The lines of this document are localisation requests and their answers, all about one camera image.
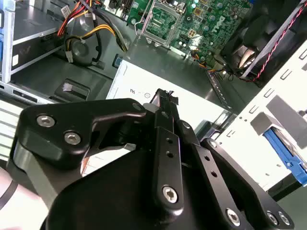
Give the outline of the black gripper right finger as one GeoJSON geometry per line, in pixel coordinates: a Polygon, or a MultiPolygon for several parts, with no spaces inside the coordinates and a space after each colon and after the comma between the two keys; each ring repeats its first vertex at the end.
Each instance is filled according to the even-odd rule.
{"type": "Polygon", "coordinates": [[[293,230],[289,215],[220,145],[210,138],[199,142],[190,125],[179,119],[178,99],[167,94],[171,114],[188,159],[197,168],[209,195],[210,230],[293,230]]]}

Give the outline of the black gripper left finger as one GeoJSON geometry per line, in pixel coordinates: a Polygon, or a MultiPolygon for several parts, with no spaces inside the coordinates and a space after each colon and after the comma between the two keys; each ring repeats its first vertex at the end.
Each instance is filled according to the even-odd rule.
{"type": "Polygon", "coordinates": [[[153,157],[154,203],[162,216],[178,216],[184,207],[180,144],[168,93],[158,89],[146,104],[126,98],[28,107],[10,161],[51,209],[72,183],[143,151],[153,157]]]}

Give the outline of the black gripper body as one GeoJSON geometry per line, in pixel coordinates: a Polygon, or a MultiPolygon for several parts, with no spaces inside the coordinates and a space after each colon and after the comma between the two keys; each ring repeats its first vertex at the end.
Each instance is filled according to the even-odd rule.
{"type": "Polygon", "coordinates": [[[153,200],[153,157],[128,153],[66,187],[46,218],[48,230],[229,230],[201,174],[182,166],[184,210],[171,223],[153,200]]]}

